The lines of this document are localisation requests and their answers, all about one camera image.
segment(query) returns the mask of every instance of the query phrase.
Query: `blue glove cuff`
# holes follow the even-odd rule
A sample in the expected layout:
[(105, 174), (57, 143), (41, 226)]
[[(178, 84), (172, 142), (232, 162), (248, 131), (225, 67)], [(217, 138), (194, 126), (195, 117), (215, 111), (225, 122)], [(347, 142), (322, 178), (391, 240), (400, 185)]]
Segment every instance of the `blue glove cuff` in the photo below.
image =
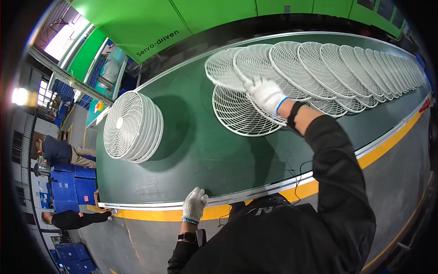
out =
[(278, 115), (278, 108), (281, 106), (281, 104), (284, 102), (284, 100), (289, 99), (289, 97), (285, 97), (281, 102), (278, 104), (277, 109), (275, 110), (275, 114)]
[(184, 223), (199, 224), (199, 222), (194, 221), (194, 220), (189, 219), (189, 218), (186, 218), (186, 217), (183, 217), (183, 222), (184, 222)]

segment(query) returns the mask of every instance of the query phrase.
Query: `concrete floor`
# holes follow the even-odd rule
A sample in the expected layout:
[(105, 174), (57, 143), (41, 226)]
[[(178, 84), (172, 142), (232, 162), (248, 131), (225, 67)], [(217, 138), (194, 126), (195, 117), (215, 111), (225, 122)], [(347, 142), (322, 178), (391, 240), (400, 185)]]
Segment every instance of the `concrete floor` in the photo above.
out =
[[(73, 123), (71, 143), (82, 145), (84, 128), (81, 107), (73, 109), (67, 123)], [(375, 211), (377, 230), (367, 263), (372, 261), (397, 236), (420, 201), (431, 173), (427, 152), (428, 112), (390, 151), (364, 169), (367, 194)], [(86, 133), (86, 146), (92, 146), (92, 132)], [(301, 200), (316, 208), (318, 195)], [(81, 211), (88, 212), (85, 206)], [(210, 239), (219, 231), (219, 221), (203, 221), (199, 227)], [(179, 222), (155, 222), (114, 217), (70, 231), (71, 238), (83, 242), (97, 267), (104, 274), (166, 273), (167, 260), (179, 234)]]

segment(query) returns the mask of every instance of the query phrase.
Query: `wristwatch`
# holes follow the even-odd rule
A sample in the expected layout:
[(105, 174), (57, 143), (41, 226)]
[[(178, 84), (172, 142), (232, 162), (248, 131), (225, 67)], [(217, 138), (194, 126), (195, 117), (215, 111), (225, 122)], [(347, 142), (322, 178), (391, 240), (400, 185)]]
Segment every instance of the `wristwatch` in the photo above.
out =
[(190, 233), (190, 232), (179, 234), (178, 240), (183, 240), (183, 242), (197, 242), (196, 241), (196, 234)]

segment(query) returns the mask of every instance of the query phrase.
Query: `man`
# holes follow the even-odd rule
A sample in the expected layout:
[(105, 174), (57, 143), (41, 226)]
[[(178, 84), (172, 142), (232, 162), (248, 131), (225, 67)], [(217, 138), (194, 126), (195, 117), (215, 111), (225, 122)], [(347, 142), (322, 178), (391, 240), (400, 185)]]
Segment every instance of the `man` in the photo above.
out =
[(35, 142), (38, 153), (43, 154), (45, 162), (53, 167), (55, 163), (74, 164), (77, 166), (96, 168), (96, 162), (81, 157), (81, 155), (91, 155), (96, 157), (96, 151), (72, 146), (64, 141), (57, 141), (52, 136), (46, 136), (44, 141), (39, 139)]
[(376, 224), (346, 133), (332, 117), (285, 98), (272, 81), (255, 81), (247, 91), (260, 107), (286, 118), (313, 149), (318, 211), (292, 206), (280, 194), (255, 199), (233, 207), (228, 223), (199, 248), (193, 233), (208, 196), (195, 188), (183, 204), (168, 273), (359, 273)]
[(111, 211), (94, 214), (83, 212), (76, 213), (73, 210), (67, 210), (56, 214), (45, 211), (41, 213), (41, 218), (46, 224), (53, 224), (59, 229), (71, 230), (83, 228), (93, 223), (111, 221), (111, 215), (115, 215), (117, 213), (119, 213), (118, 209), (111, 209)]

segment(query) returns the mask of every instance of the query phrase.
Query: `wristband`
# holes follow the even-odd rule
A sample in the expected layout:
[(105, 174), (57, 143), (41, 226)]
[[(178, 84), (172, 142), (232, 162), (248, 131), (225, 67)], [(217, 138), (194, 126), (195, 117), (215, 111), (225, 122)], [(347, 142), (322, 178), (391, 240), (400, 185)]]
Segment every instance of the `wristband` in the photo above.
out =
[(287, 124), (288, 124), (288, 126), (290, 126), (291, 129), (292, 129), (292, 131), (295, 132), (295, 133), (296, 133), (298, 136), (300, 136), (300, 137), (304, 137), (304, 136), (302, 136), (301, 133), (295, 128), (295, 121), (294, 121), (294, 119), (295, 119), (295, 116), (296, 116), (297, 113), (298, 113), (298, 110), (299, 110), (300, 107), (303, 106), (303, 105), (304, 105), (303, 102), (298, 102), (298, 101), (295, 102), (295, 103), (293, 104), (292, 110), (290, 111), (290, 115), (289, 115), (289, 117), (287, 118)]
[(199, 222), (183, 217), (183, 223), (199, 224)]

